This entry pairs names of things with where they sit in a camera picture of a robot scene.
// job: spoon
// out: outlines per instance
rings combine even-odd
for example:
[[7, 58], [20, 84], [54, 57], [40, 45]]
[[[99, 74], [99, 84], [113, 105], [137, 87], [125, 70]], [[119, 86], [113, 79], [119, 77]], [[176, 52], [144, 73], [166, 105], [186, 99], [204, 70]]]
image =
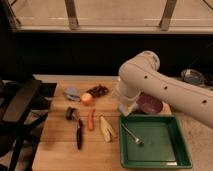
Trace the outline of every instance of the spoon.
[[125, 124], [122, 123], [121, 125], [122, 125], [122, 127], [125, 129], [125, 131], [133, 138], [135, 144], [137, 144], [137, 145], [143, 144], [143, 142], [142, 142], [138, 137], [136, 137], [136, 136], [126, 127]]

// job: carrot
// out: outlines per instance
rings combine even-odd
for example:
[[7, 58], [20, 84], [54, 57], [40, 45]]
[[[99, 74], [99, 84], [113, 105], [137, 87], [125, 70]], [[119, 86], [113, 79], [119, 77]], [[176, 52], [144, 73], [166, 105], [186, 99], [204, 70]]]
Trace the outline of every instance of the carrot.
[[95, 109], [92, 109], [88, 114], [87, 127], [90, 131], [94, 129], [94, 122], [93, 122], [94, 113], [95, 113]]

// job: green plastic tray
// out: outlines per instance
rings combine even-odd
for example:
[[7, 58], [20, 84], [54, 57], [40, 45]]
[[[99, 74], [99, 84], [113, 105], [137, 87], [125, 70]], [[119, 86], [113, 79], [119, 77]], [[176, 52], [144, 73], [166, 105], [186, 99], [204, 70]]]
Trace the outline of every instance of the green plastic tray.
[[[135, 144], [121, 123], [124, 123], [144, 144]], [[192, 168], [186, 143], [174, 116], [142, 114], [120, 116], [119, 129], [121, 165], [124, 168]]]

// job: black knife handle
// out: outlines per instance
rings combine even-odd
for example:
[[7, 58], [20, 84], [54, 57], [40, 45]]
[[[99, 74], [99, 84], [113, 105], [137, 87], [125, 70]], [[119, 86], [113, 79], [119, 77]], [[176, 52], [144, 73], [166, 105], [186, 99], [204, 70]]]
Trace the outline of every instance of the black knife handle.
[[82, 121], [79, 119], [78, 121], [78, 128], [77, 128], [77, 133], [76, 133], [76, 139], [77, 139], [77, 147], [80, 150], [82, 147], [82, 127], [83, 127], [83, 123]]

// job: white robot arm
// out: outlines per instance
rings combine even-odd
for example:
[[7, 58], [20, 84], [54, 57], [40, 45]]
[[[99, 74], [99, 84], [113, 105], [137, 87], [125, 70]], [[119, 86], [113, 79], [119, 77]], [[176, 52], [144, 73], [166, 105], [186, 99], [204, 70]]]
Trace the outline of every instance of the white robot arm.
[[126, 61], [115, 88], [121, 104], [131, 106], [144, 92], [213, 128], [213, 92], [160, 74], [159, 67], [159, 58], [151, 51]]

